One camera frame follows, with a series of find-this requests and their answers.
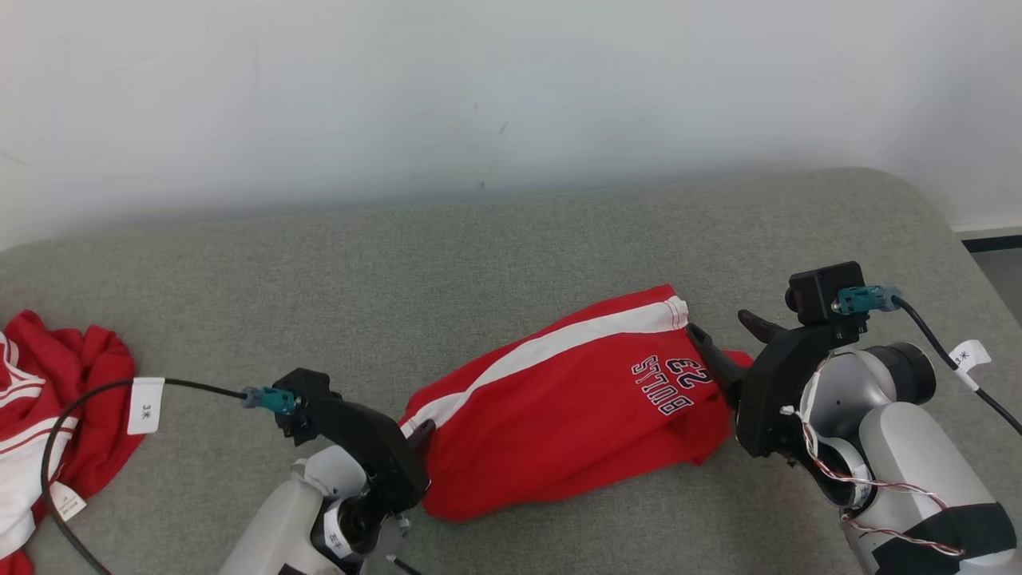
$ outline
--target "red and white wire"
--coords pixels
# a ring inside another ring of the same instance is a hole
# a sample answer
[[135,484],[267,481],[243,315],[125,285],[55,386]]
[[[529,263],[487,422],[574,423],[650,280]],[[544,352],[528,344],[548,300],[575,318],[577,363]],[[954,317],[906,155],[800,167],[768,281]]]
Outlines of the red and white wire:
[[[927,490],[923,489],[922,487],[919,487],[917,485],[913,485],[911,483],[876,481],[876,480],[872,480],[872,479],[864,479],[864,478],[853,477],[853,476],[842,474],[842,473],[837,473],[837,472],[831,470],[830,468],[828,468],[827,464],[824,464],[823,461],[820,460],[820,457],[819,457],[820,440],[819,440],[819,436],[817,435],[816,430],[812,429],[811,425],[809,425],[809,416],[812,413],[812,404],[814,404],[814,401],[816,400],[817,385],[820,382],[820,375],[823,372],[824,367],[827,366],[827,363],[830,362],[830,360],[832,357],[833,357],[833,355],[828,355],[823,362],[820,363],[820,366],[817,368],[816,373],[812,374],[812,377],[809,379],[809,382],[806,384],[806,387],[808,388],[808,390],[807,390],[808,397],[807,397],[806,402],[805,402],[805,414],[801,414],[798,411],[792,410],[792,415],[794,415],[799,420],[801,420],[801,423],[802,423],[802,439],[805,441],[805,450],[806,450],[806,452],[808,452],[809,458],[812,460],[812,463],[817,466],[817,468],[825,476],[827,476],[830,479],[833,479],[835,481],[841,481],[841,482],[845,482],[845,483],[851,483],[853,485],[870,485],[870,486],[876,487],[878,489],[890,489],[892,491],[898,491],[898,492],[901,492],[901,493],[911,493],[911,494],[926,495],[927,497],[929,497],[930,499],[932,499],[933,502],[935,502],[937,505],[937,507],[940,508],[941,511],[946,511],[947,510],[947,504],[944,502],[944,500],[941,499],[939,495],[937,495],[936,493],[933,493],[931,491],[927,491]],[[939,552],[939,553],[941,553],[943,555],[949,556],[949,557],[961,557],[961,556],[965,555],[965,550],[964,549],[961,549],[961,548],[958,548],[958,547],[954,547],[954,546],[947,545],[945,543],[940,543],[940,542],[937,542],[937,541],[929,541],[927,539],[919,539],[919,538],[916,538],[916,537],[912,537],[912,536],[905,535],[904,533],[902,533],[900,531],[896,531],[894,529],[881,529],[881,528],[876,528],[876,527],[868,527],[866,525],[863,525],[863,524],[858,523],[854,519],[852,519],[851,516],[848,515],[848,514],[843,514],[841,516],[841,521],[847,523],[848,525],[850,525],[851,527],[854,527],[855,529],[858,529],[860,531],[865,531],[867,533],[883,533],[885,535],[890,535],[892,537],[896,537],[898,539],[901,539],[903,541],[908,541],[908,542],[916,544],[916,545],[923,545],[923,546],[931,547],[931,548],[933,548],[933,549],[935,549],[935,550],[937,550],[937,552]]]

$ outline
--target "red jersey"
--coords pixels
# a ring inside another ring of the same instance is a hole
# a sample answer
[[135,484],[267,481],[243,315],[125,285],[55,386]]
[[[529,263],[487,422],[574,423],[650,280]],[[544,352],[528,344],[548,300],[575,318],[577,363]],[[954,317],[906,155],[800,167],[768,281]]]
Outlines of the red jersey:
[[[49,332],[31,312],[0,333],[0,575],[31,575],[19,548],[46,515],[39,471],[50,430],[82,394],[133,378],[135,365],[112,332]],[[117,475],[142,441],[125,433],[130,394],[130,386],[99,394],[64,422],[53,481],[88,499]]]

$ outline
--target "teal connector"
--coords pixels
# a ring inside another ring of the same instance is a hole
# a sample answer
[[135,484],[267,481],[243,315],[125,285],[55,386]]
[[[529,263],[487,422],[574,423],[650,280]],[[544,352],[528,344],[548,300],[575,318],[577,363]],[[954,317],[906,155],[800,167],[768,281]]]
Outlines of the teal connector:
[[294,413],[294,394],[289,391],[273,388],[245,388],[241,391],[245,394],[241,406],[246,410],[264,408],[284,416]]
[[892,302],[891,298],[900,295],[901,291],[893,286],[845,287],[837,293],[837,301],[831,304],[831,309],[844,316],[873,310],[896,312],[901,309],[901,306]]

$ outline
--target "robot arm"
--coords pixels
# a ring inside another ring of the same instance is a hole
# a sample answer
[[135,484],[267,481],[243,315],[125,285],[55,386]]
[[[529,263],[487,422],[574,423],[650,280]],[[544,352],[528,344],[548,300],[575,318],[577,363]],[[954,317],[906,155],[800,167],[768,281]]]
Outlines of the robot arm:
[[221,575],[339,575],[361,572],[370,554],[401,544],[403,514],[429,488],[421,454],[435,426],[408,438],[386,416],[344,401],[324,374],[295,370],[272,390],[252,390],[248,408],[276,413],[295,446],[323,436],[334,443],[267,499]]
[[[846,347],[869,319],[839,301],[864,294],[858,263],[795,274],[789,285],[785,299],[802,327],[785,330],[739,313],[766,344],[748,370],[688,327],[736,413],[742,447],[754,458],[780,453],[810,474],[839,509],[866,573],[1022,573],[1004,508],[919,408],[936,387],[926,356],[907,343]],[[897,309],[888,305],[868,309]]]

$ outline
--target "label tag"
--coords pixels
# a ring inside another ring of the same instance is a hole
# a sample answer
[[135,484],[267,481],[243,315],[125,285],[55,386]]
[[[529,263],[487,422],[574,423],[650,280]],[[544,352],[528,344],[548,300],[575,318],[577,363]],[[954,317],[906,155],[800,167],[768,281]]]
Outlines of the label tag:
[[164,398],[164,378],[135,378],[131,386],[128,435],[144,435],[159,427],[159,402]]
[[972,391],[979,389],[979,384],[977,384],[972,378],[969,377],[969,370],[979,366],[980,364],[989,364],[990,354],[987,353],[986,348],[983,344],[979,343],[979,340],[969,340],[967,342],[962,342],[955,348],[950,353],[951,360],[955,364],[958,364],[958,371],[955,375],[959,377],[960,380],[965,382],[966,387]]
[[983,344],[979,340],[969,340],[959,344],[951,352],[951,360],[959,365],[959,370],[968,372],[980,364],[989,364],[990,354],[987,353]]
[[347,537],[344,537],[344,533],[340,530],[340,521],[337,517],[340,504],[339,499],[334,501],[323,514],[323,539],[335,556],[344,559],[352,555],[352,546],[347,542]]
[[67,521],[85,509],[85,499],[75,493],[75,490],[59,481],[54,481],[50,485],[50,494],[53,495],[53,504],[60,514],[60,519]]

